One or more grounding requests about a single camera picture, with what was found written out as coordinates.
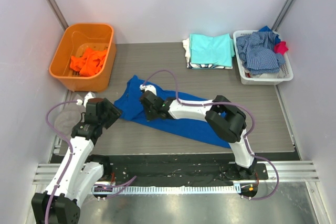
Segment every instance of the silver metal floor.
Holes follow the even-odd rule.
[[[259,185],[258,195],[274,183]],[[248,201],[237,194],[123,195],[107,201],[88,196],[79,224],[318,223],[305,183],[280,183],[267,200]]]
[[[127,81],[134,74],[146,79],[159,69],[170,69],[177,76],[180,91],[207,99],[221,94],[248,107],[257,119],[256,128],[249,136],[255,152],[293,151],[274,86],[242,85],[235,59],[233,70],[187,69],[184,53],[182,43],[117,45],[109,87],[99,96],[114,102],[124,93]],[[168,73],[159,73],[151,81],[163,89],[175,89],[174,80]],[[60,153],[65,152],[65,146],[62,149]],[[104,131],[93,150],[102,155],[230,152],[230,149],[124,120],[118,120]]]

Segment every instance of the orange cloth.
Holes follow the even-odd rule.
[[[94,76],[102,69],[106,54],[107,50],[94,51],[87,48],[82,57],[71,56],[70,68],[79,72],[80,76]]]

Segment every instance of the wood-grain surface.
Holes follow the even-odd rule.
[[[206,99],[214,99],[221,94],[248,107],[257,119],[256,128],[249,136],[253,151],[293,151],[274,86],[242,85],[235,59],[233,70],[187,69],[184,53],[182,43],[117,45],[109,87],[98,96],[114,102],[124,93],[127,81],[134,74],[146,79],[159,69],[170,69],[177,76],[180,91]],[[174,80],[168,73],[159,73],[151,81],[163,89],[175,89]],[[104,130],[93,149],[93,153],[103,155],[229,152],[230,149],[125,120],[118,120],[108,130]]]

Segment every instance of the orange basket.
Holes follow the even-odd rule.
[[[108,87],[114,59],[113,28],[108,24],[80,23],[69,26],[50,64],[50,74],[71,91],[103,91]],[[87,48],[107,50],[101,71],[90,77],[81,77],[70,69],[71,56],[81,57]]]

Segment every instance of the laundry basket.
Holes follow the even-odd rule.
[[[283,55],[286,63],[280,67],[285,75],[284,78],[270,78],[270,79],[249,78],[245,75],[243,62],[239,58],[239,54],[238,54],[237,38],[240,36],[252,34],[254,31],[257,31],[257,30],[241,30],[241,31],[235,31],[233,33],[233,40],[234,40],[235,50],[236,50],[236,58],[237,58],[237,63],[238,63],[238,68],[239,68],[240,80],[242,81],[242,84],[245,84],[245,85],[277,85],[283,81],[290,81],[291,79],[293,79],[294,75],[293,75],[292,67],[290,66],[287,53]]]
[[[116,56],[113,28],[108,24],[80,23],[68,27],[50,64],[50,74],[71,91],[103,91],[107,88]],[[81,57],[87,48],[107,50],[101,71],[81,77],[70,69],[71,56]]]

